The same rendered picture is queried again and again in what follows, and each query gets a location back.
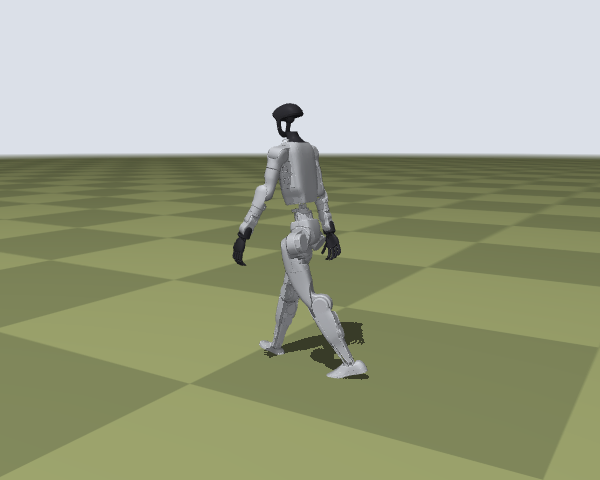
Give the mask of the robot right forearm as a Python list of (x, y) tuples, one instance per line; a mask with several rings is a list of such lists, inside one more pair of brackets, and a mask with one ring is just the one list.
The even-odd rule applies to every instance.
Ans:
[[(330, 230), (329, 222), (333, 221), (332, 215), (330, 213), (330, 209), (328, 206), (328, 202), (329, 201), (328, 201), (328, 195), (326, 193), (326, 190), (325, 190), (324, 195), (320, 196), (320, 198), (317, 198), (317, 200), (315, 201), (315, 205), (317, 206), (317, 210), (318, 210), (318, 214), (319, 214), (318, 218), (319, 218), (319, 221), (321, 222), (322, 228), (325, 232)], [(335, 225), (334, 225), (334, 227), (335, 227)]]

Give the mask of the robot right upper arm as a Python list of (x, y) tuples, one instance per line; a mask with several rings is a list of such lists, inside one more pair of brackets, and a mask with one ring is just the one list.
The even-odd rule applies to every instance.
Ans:
[(321, 172), (321, 168), (320, 168), (320, 164), (319, 164), (319, 152), (317, 150), (317, 148), (313, 145), (311, 145), (314, 149), (314, 154), (315, 154), (315, 162), (316, 162), (316, 171), (317, 171), (317, 181), (318, 181), (318, 190), (317, 190), (317, 197), (323, 196), (325, 193), (325, 188), (323, 185), (323, 181), (322, 181), (322, 172)]

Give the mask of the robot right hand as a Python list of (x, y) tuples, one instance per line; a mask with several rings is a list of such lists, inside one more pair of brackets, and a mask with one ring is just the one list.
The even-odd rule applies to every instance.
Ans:
[[(335, 232), (334, 223), (333, 223), (333, 221), (330, 221), (329, 224), (330, 224), (330, 230), (326, 231), (326, 232), (323, 230), (323, 233), (326, 235), (326, 240), (325, 240), (326, 243), (324, 245), (324, 248), (323, 248), (321, 254), (324, 254), (326, 247), (328, 248), (328, 256), (325, 260), (333, 260), (333, 258), (336, 258), (341, 253), (339, 240), (338, 240), (337, 236), (334, 234), (334, 232)], [(331, 255), (331, 253), (332, 253), (332, 255)]]

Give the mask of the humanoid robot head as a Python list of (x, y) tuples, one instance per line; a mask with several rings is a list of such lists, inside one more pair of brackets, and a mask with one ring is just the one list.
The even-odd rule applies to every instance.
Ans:
[[(289, 139), (289, 142), (306, 143), (300, 138), (298, 132), (290, 132), (291, 123), (294, 122), (295, 118), (303, 116), (302, 109), (292, 103), (284, 104), (279, 106), (273, 113), (272, 116), (276, 119), (277, 129), (281, 137)], [(282, 131), (281, 121), (286, 122), (286, 131)]]

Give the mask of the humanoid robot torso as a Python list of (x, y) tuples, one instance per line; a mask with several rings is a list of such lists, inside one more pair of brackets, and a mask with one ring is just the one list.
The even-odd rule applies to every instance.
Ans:
[(286, 205), (299, 204), (299, 208), (292, 209), (292, 212), (296, 213), (295, 221), (290, 224), (290, 231), (303, 230), (308, 246), (311, 246), (321, 237), (319, 221), (313, 218), (312, 210), (306, 206), (306, 203), (317, 200), (318, 181), (314, 149), (309, 142), (289, 142), (289, 139), (283, 139), (279, 146), (290, 147), (288, 160), (282, 165), (278, 178), (283, 199)]

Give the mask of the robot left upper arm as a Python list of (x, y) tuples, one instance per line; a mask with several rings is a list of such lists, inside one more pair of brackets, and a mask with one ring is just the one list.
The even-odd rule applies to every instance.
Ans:
[(273, 197), (281, 167), (288, 160), (289, 149), (288, 146), (275, 146), (271, 147), (267, 153), (267, 166), (264, 174), (265, 184), (260, 185), (265, 186), (267, 189), (265, 201), (269, 201)]

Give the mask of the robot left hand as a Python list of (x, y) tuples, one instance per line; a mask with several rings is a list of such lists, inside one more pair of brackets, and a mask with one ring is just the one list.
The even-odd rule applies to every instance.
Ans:
[(243, 257), (243, 252), (245, 249), (245, 242), (246, 239), (250, 239), (252, 233), (252, 228), (248, 227), (246, 228), (244, 235), (242, 233), (240, 233), (240, 231), (238, 232), (238, 236), (239, 238), (237, 238), (236, 242), (234, 243), (233, 246), (233, 258), (236, 261), (237, 264), (242, 265), (242, 266), (246, 266), (245, 263), (243, 263), (242, 261), (242, 257)]

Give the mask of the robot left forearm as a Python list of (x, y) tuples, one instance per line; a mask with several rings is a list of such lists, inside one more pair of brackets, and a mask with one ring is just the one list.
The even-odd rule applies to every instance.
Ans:
[[(247, 215), (244, 218), (244, 222), (240, 225), (239, 231), (244, 235), (246, 228), (252, 228), (252, 233), (254, 231), (254, 227), (257, 225), (258, 220), (263, 211), (266, 209), (265, 199), (267, 195), (267, 189), (265, 186), (258, 186), (256, 188), (254, 198), (252, 201), (252, 206), (250, 207)], [(251, 235), (252, 235), (251, 233)]]

